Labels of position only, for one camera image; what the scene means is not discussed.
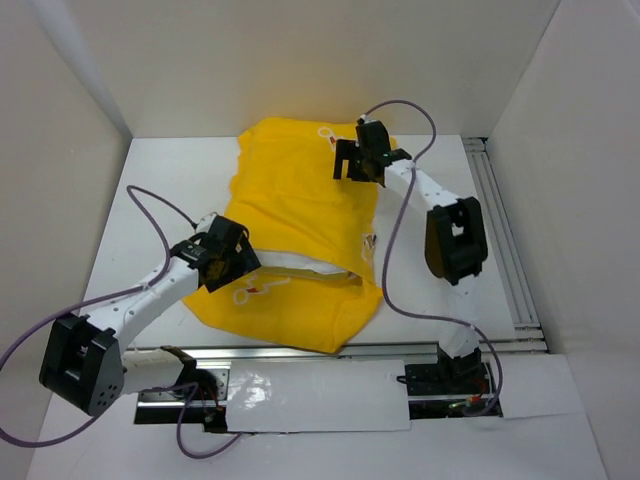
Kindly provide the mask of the white pillow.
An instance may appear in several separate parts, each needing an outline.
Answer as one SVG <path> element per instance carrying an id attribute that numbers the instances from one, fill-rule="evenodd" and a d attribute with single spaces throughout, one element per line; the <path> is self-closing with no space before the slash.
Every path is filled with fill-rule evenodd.
<path id="1" fill-rule="evenodd" d="M 325 283 L 362 281 L 363 277 L 343 267 L 292 252 L 257 250 L 260 270 L 267 274 L 289 276 Z"/>

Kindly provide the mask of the yellow pikachu pillowcase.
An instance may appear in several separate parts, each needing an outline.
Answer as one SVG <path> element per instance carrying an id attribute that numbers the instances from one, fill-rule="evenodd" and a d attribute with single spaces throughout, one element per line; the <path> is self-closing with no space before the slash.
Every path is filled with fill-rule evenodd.
<path id="1" fill-rule="evenodd" d="M 374 183 L 334 180 L 336 141 L 352 124 L 271 117 L 238 138 L 225 217 L 244 225 L 254 251 L 282 251 L 343 267 L 362 281 L 325 283 L 260 269 L 184 305 L 204 325 L 235 335 L 335 353 L 382 300 L 374 275 Z"/>

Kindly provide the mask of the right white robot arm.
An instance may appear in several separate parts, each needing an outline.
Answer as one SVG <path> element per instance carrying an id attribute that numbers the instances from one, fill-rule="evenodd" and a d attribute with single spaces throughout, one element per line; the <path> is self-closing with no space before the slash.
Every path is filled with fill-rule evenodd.
<path id="1" fill-rule="evenodd" d="M 488 244 L 480 202 L 451 193 L 422 171 L 408 152 L 392 147 L 382 122 L 361 116 L 355 132 L 354 140 L 336 142 L 333 178 L 375 182 L 401 195 L 399 218 L 408 207 L 426 214 L 424 258 L 439 280 L 448 313 L 429 316 L 442 327 L 435 371 L 420 380 L 458 393 L 482 371 L 474 295 Z"/>

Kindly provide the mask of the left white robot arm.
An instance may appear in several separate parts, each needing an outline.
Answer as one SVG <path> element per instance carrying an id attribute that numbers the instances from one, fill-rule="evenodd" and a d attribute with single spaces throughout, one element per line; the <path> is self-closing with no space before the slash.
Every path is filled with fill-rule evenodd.
<path id="1" fill-rule="evenodd" d="M 173 346 L 133 352 L 133 341 L 185 297 L 199 289 L 214 292 L 259 266 L 245 226 L 215 214 L 205 217 L 195 234 L 174 245 L 167 261 L 132 293 L 53 322 L 40 383 L 91 417 L 103 414 L 120 396 L 144 390 L 189 397 L 206 377 L 195 359 Z"/>

